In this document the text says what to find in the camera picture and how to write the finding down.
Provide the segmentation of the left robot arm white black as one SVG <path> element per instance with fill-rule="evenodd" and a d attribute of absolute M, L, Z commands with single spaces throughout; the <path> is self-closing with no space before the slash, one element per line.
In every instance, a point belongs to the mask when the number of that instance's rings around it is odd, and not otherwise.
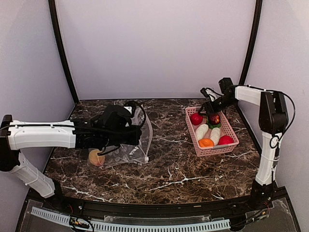
<path fill-rule="evenodd" d="M 138 145 L 143 124 L 132 119 L 135 107 L 109 105 L 103 114 L 92 119 L 72 119 L 61 122 L 21 122 L 5 115 L 0 125 L 0 170 L 17 176 L 25 185 L 37 191 L 58 211 L 68 207 L 60 184 L 42 174 L 21 150 L 32 147 L 94 148 L 99 156 L 120 148 L 121 145 Z"/>

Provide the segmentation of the smooth white radish toy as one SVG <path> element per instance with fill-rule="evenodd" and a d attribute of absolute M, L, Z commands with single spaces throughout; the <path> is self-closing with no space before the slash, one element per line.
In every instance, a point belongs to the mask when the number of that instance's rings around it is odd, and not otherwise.
<path fill-rule="evenodd" d="M 195 136 L 196 136 L 197 141 L 203 139 L 206 133 L 208 132 L 208 130 L 209 130 L 209 126 L 207 124 L 200 125 L 195 131 Z"/>

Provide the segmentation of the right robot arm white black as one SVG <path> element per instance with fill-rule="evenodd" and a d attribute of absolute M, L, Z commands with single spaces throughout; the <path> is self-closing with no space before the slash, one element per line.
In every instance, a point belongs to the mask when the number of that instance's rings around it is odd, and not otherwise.
<path fill-rule="evenodd" d="M 285 99 L 287 94 L 277 91 L 253 87 L 250 85 L 234 85 L 231 78 L 219 81 L 221 93 L 217 98 L 210 96 L 210 88 L 202 88 L 201 94 L 206 101 L 198 111 L 209 116 L 218 113 L 239 101 L 248 102 L 259 107 L 258 123 L 262 132 L 262 152 L 258 172 L 252 184 L 246 205 L 251 210 L 258 209 L 272 200 L 275 192 L 276 168 L 280 158 L 281 141 L 292 124 L 288 118 Z"/>

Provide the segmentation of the pink plastic basket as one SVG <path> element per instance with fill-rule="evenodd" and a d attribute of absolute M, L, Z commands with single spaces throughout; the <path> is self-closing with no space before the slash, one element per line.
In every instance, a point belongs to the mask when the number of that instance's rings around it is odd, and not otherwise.
<path fill-rule="evenodd" d="M 221 136 L 227 135 L 231 137 L 233 142 L 229 144 L 225 144 L 225 145 L 215 145 L 215 146 L 208 146 L 208 147 L 201 147 L 199 145 L 198 140 L 195 135 L 195 131 L 199 127 L 199 125 L 197 126 L 193 125 L 190 120 L 191 115 L 194 113 L 197 113 L 198 110 L 199 110 L 199 107 L 186 107 L 185 108 L 185 121 L 189 129 L 189 133 L 190 133 L 197 157 L 205 157 L 205 156 L 210 156 L 210 155 L 219 155 L 219 154 L 232 152 L 235 149 L 235 147 L 239 144 L 239 139 L 234 133 L 231 125 L 229 124 L 223 112 L 219 112 L 219 116 L 221 119 L 221 127 L 219 128 L 220 135 Z"/>

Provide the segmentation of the clear zip top bag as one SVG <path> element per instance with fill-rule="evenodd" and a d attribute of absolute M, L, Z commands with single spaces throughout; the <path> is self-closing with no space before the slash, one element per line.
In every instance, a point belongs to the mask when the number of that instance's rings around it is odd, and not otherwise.
<path fill-rule="evenodd" d="M 143 106 L 134 100 L 108 105 L 91 119 L 99 138 L 90 144 L 88 164 L 102 169 L 123 163 L 147 163 L 153 137 L 151 122 Z"/>

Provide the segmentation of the red tomato toy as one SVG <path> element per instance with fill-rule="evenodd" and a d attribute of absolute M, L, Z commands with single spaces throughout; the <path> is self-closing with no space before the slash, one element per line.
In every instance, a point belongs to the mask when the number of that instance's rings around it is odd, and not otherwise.
<path fill-rule="evenodd" d="M 233 138 L 228 136 L 228 135 L 224 135 L 219 139 L 218 145 L 228 145 L 228 144 L 232 144 L 234 142 Z"/>

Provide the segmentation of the wrinkled white radish toy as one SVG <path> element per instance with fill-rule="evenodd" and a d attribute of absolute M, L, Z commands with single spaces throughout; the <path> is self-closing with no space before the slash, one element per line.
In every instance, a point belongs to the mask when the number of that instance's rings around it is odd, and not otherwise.
<path fill-rule="evenodd" d="M 220 137 L 221 137 L 220 128 L 213 128 L 211 130 L 210 139 L 213 141 L 214 145 L 218 145 Z"/>

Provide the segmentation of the black front rail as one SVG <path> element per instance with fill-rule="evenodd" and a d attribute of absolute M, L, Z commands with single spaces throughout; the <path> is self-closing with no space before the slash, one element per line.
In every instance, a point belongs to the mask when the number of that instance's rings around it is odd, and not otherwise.
<path fill-rule="evenodd" d="M 74 213 L 93 218 L 103 216 L 175 218 L 201 215 L 237 217 L 252 211 L 247 204 L 242 203 L 248 199 L 248 196 L 230 200 L 185 204 L 127 204 L 81 200 L 72 197 L 65 197 L 64 199 L 73 207 Z"/>

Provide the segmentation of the red round fruit toy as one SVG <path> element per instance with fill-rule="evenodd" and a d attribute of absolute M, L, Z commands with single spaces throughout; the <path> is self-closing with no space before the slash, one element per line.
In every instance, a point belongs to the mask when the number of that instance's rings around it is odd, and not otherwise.
<path fill-rule="evenodd" d="M 200 115 L 199 113 L 194 113 L 190 116 L 190 121 L 192 125 L 198 126 L 203 122 L 203 116 Z"/>

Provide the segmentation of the orange fruit toy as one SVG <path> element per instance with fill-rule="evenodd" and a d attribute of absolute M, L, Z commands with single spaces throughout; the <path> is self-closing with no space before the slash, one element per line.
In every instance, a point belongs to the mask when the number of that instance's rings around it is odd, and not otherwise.
<path fill-rule="evenodd" d="M 214 146 L 213 140 L 211 140 L 209 138 L 203 138 L 203 139 L 199 140 L 198 144 L 199 144 L 200 147 L 213 147 Z"/>

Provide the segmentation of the yellow peach toy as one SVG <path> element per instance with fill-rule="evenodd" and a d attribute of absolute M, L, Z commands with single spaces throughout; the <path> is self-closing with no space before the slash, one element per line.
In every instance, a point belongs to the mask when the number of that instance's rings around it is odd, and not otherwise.
<path fill-rule="evenodd" d="M 105 156 L 100 155 L 101 151 L 98 149 L 91 150 L 88 155 L 88 160 L 90 164 L 94 166 L 101 166 L 105 162 Z"/>

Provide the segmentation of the right black frame post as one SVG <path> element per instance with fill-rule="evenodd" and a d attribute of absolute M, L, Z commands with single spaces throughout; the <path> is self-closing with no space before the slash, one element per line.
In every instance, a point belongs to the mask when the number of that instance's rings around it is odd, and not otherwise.
<path fill-rule="evenodd" d="M 239 79 L 239 85 L 245 84 L 246 78 L 247 78 L 247 75 L 248 75 L 248 72 L 249 72 L 249 67 L 250 67 L 250 64 L 251 64 L 251 60 L 252 60 L 252 56 L 253 56 L 253 52 L 254 52 L 254 47 L 255 47 L 255 42 L 256 42 L 256 38 L 257 38 L 257 34 L 258 34 L 258 28 L 259 28 L 260 17 L 261 17 L 261 12 L 262 12 L 262 5 L 263 5 L 262 0 L 256 0 L 255 1 L 253 23 L 252 23 L 251 33 L 250 33 L 250 37 L 249 37 L 247 52 L 246 52 L 242 72 L 241 72 L 240 79 Z"/>

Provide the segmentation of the left black frame post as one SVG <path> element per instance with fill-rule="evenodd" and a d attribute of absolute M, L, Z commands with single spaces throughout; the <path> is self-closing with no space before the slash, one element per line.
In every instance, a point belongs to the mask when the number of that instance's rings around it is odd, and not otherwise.
<path fill-rule="evenodd" d="M 53 31 L 54 31 L 54 37 L 55 37 L 55 40 L 56 40 L 56 45 L 57 45 L 58 54 L 59 54 L 59 57 L 60 57 L 62 69 L 63 69 L 64 75 L 65 75 L 65 78 L 66 78 L 67 85 L 68 85 L 69 90 L 70 90 L 71 97 L 73 99 L 74 104 L 76 105 L 79 102 L 79 98 L 78 98 L 77 91 L 76 91 L 74 83 L 73 83 L 73 78 L 72 78 L 72 75 L 71 75 L 71 72 L 70 72 L 66 52 L 65 52 L 65 49 L 64 49 L 64 44 L 63 44 L 63 41 L 62 41 L 60 25 L 59 25 L 57 9 L 56 9 L 56 1 L 55 0 L 49 0 L 48 5 L 49 5 L 50 17 L 51 17 Z"/>

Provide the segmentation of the black frame post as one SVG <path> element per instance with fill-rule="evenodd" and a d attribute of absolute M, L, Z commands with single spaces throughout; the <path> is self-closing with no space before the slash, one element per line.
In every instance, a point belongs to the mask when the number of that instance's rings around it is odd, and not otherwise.
<path fill-rule="evenodd" d="M 55 37 L 55 40 L 56 40 L 56 45 L 57 45 L 58 54 L 59 54 L 59 57 L 60 57 L 62 69 L 63 69 L 64 75 L 65 75 L 65 78 L 66 78 L 67 85 L 68 85 L 69 90 L 70 90 L 71 97 L 73 99 L 74 104 L 76 105 L 79 102 L 79 98 L 78 98 L 77 91 L 76 91 L 74 83 L 73 83 L 73 78 L 72 78 L 72 75 L 71 75 L 71 72 L 70 72 L 66 52 L 65 52 L 65 49 L 64 49 L 64 44 L 63 44 L 63 41 L 62 41 L 60 25 L 59 25 L 57 9 L 56 9 L 56 1 L 55 0 L 49 0 L 48 5 L 49 5 L 50 17 L 51 17 L 53 31 L 54 31 L 54 37 Z"/>
<path fill-rule="evenodd" d="M 240 79 L 239 79 L 239 85 L 245 84 L 246 78 L 247 78 L 247 75 L 248 75 L 248 72 L 249 72 L 249 67 L 250 67 L 250 64 L 251 64 L 251 60 L 252 60 L 252 56 L 253 56 L 253 52 L 254 52 L 254 47 L 255 47 L 255 42 L 256 42 L 256 38 L 257 38 L 257 34 L 258 34 L 258 28 L 259 28 L 260 17 L 261 17 L 261 12 L 262 12 L 262 5 L 263 5 L 262 0 L 256 0 L 255 1 L 253 23 L 252 23 L 251 33 L 250 33 L 250 37 L 249 37 L 247 52 L 246 52 L 242 72 L 241 72 Z"/>

